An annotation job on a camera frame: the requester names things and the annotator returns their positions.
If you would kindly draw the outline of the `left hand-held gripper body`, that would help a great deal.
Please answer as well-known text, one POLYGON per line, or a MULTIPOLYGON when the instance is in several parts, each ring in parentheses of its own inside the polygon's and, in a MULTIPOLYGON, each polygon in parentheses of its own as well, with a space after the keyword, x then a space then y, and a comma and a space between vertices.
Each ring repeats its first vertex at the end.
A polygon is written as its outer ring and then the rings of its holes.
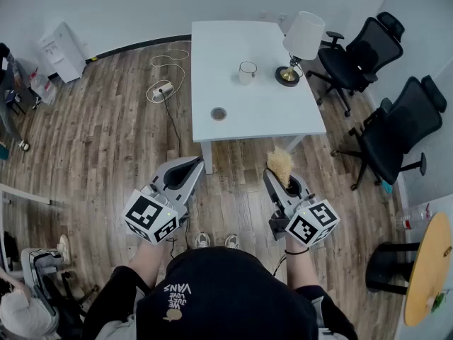
POLYGON ((188 189, 148 183, 125 203, 122 219, 132 233, 157 245, 176 231, 188 213, 188 189))

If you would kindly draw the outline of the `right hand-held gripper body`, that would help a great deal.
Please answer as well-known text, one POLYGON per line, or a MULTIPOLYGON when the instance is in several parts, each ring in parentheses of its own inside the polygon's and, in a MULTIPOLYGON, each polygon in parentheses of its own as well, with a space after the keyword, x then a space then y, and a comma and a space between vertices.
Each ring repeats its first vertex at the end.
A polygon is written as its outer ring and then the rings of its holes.
POLYGON ((339 222, 338 214, 327 200, 310 194, 277 209, 269 225, 275 240, 289 234, 300 244, 311 247, 324 240, 339 222))

